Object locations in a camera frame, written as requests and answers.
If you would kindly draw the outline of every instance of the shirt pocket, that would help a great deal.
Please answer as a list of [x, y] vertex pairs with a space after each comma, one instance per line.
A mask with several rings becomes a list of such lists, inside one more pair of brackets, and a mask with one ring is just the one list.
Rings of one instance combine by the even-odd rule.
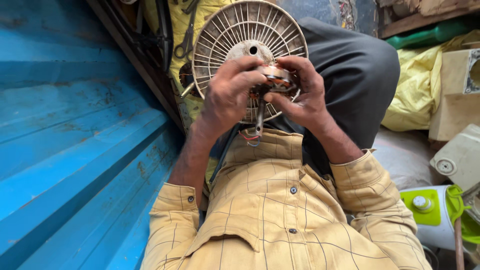
[[223, 235], [238, 235], [247, 241], [255, 252], [260, 252], [259, 202], [260, 198], [256, 194], [242, 194], [218, 203], [206, 217], [185, 257], [210, 238]]

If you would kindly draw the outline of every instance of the wooden stick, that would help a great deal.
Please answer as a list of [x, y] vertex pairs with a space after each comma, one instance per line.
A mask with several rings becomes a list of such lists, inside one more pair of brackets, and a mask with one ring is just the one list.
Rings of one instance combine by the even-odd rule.
[[462, 221], [460, 217], [455, 220], [455, 254], [456, 270], [465, 270], [463, 263]]

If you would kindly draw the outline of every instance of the shirt sleeve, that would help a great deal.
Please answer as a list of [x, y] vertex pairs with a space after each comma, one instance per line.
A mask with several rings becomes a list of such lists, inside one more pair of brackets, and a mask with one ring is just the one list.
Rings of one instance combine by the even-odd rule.
[[370, 151], [365, 152], [355, 161], [330, 164], [343, 208], [355, 214], [351, 226], [376, 244], [400, 269], [430, 270], [415, 236], [417, 225], [412, 212], [400, 200], [389, 173]]
[[165, 183], [150, 211], [142, 270], [163, 269], [178, 263], [197, 235], [195, 188]]

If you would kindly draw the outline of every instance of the blue wire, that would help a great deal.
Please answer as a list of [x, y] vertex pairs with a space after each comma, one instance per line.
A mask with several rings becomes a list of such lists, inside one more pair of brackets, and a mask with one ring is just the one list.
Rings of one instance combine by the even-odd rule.
[[251, 144], [251, 143], [248, 143], [249, 146], [253, 146], [253, 147], [255, 147], [255, 146], [259, 145], [259, 144], [260, 144], [260, 138], [257, 139], [257, 144], [256, 144], [256, 145], [253, 145], [253, 144]]

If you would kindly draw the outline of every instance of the white plastic fan grille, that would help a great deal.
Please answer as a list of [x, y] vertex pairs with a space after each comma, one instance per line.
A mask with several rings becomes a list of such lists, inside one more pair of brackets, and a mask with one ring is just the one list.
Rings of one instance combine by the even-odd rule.
[[[305, 37], [298, 24], [283, 9], [266, 1], [238, 1], [221, 8], [205, 23], [193, 49], [193, 77], [202, 98], [219, 66], [228, 59], [254, 55], [273, 65], [287, 55], [308, 57]], [[258, 100], [247, 101], [241, 123], [255, 123]], [[265, 107], [265, 121], [281, 112]]]

